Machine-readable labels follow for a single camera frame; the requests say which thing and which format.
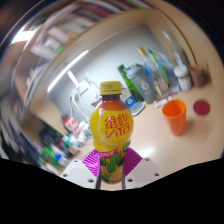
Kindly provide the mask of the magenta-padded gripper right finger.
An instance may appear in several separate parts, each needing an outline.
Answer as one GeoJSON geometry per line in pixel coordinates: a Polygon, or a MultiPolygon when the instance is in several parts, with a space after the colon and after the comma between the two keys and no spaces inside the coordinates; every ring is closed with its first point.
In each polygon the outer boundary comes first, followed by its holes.
{"type": "Polygon", "coordinates": [[[160,172],[151,158],[142,158],[128,148],[123,163],[122,189],[143,187],[160,178],[160,172]]]}

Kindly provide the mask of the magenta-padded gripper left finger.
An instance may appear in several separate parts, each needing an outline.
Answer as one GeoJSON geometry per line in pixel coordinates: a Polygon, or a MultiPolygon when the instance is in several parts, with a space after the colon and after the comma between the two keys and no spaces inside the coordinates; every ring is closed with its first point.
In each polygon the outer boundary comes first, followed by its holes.
{"type": "Polygon", "coordinates": [[[74,159],[61,173],[61,178],[89,189],[100,188],[100,160],[96,150],[82,159],[74,159]]]}

